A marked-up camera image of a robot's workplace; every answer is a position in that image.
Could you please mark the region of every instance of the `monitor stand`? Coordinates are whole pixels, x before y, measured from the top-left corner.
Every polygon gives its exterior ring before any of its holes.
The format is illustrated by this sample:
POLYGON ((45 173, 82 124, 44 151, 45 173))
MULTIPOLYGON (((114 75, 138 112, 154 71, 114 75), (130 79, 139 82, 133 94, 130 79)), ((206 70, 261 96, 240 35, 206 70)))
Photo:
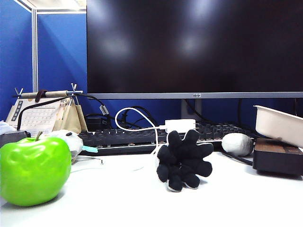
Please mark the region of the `monitor stand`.
MULTIPOLYGON (((202 112, 202 100, 201 99, 189 99, 192 106, 197 110, 199 114, 202 112)), ((181 119, 195 119, 200 121, 201 118, 191 110, 184 99, 181 100, 181 119)))

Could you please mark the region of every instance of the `cubicle wall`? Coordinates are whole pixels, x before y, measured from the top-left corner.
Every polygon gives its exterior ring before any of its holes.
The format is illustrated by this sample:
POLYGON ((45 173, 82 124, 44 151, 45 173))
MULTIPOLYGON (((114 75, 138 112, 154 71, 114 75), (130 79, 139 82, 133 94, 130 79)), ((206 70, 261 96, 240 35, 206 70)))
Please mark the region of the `cubicle wall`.
MULTIPOLYGON (((31 14, 11 0, 1 0, 1 119, 5 119, 14 99, 13 87, 32 90, 31 14)), ((86 14, 38 15, 39 89, 71 90, 70 83, 86 92, 86 14)), ((84 114, 99 113, 94 100, 81 97, 84 114)), ((237 121, 237 99, 202 101, 203 115, 215 122, 237 121)), ((180 100, 104 100, 111 115, 123 107, 141 105, 163 124, 180 118, 180 100)), ((293 114, 292 99, 244 99, 242 122, 254 127, 256 109, 264 105, 293 114)), ((137 115, 130 116, 136 120, 137 115)))
POLYGON ((14 87, 32 90, 31 13, 12 0, 0 0, 0 120, 16 98, 14 87))

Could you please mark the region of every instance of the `black keyboard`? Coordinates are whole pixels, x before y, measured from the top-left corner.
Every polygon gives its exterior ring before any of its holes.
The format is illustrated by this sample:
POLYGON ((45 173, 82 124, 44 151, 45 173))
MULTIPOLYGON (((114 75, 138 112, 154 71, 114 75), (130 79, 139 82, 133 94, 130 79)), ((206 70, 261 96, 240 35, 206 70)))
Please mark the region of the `black keyboard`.
MULTIPOLYGON (((239 132, 253 137, 253 134, 233 124, 198 124, 197 129, 200 137, 197 143, 211 142, 214 147, 221 146, 223 136, 228 133, 239 132)), ((98 153, 82 151, 81 155, 122 155, 122 154, 146 154, 151 153, 156 144, 155 130, 148 131, 124 131, 122 129, 103 129, 79 134, 83 144, 89 147, 96 147, 98 153)), ((158 130, 158 141, 166 143, 167 133, 165 130, 158 130)))

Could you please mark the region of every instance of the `blue tag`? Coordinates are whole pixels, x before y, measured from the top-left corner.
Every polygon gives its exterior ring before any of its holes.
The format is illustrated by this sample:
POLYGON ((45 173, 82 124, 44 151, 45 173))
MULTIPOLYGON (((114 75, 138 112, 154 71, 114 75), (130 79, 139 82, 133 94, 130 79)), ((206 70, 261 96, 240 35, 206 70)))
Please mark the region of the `blue tag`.
POLYGON ((98 153, 98 149, 97 148, 88 147, 88 146, 83 146, 82 150, 86 150, 87 152, 92 152, 92 153, 98 153))

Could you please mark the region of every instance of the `white bowl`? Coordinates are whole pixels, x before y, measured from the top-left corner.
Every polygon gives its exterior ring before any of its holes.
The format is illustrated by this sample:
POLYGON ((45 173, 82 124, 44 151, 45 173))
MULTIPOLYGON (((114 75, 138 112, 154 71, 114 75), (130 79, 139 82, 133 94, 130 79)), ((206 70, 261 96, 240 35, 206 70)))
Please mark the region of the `white bowl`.
POLYGON ((258 133, 303 148, 303 118, 260 105, 254 107, 258 133))

